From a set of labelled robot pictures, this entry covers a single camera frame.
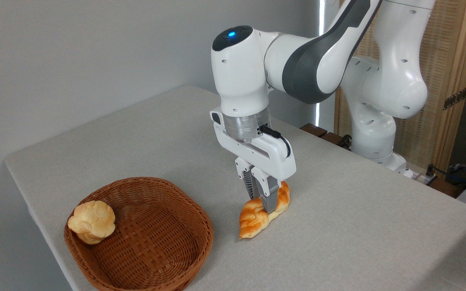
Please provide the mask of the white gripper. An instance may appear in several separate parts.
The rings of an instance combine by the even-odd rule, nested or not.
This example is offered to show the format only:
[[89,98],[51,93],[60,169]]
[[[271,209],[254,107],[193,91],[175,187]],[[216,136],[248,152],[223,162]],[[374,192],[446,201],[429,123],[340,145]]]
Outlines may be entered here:
[[222,125],[214,122],[213,127],[220,145],[238,156],[235,167],[250,199],[261,198],[265,211],[274,212],[280,187],[277,179],[286,180],[296,173],[293,152],[288,156],[286,143],[269,134],[241,143],[228,136]]

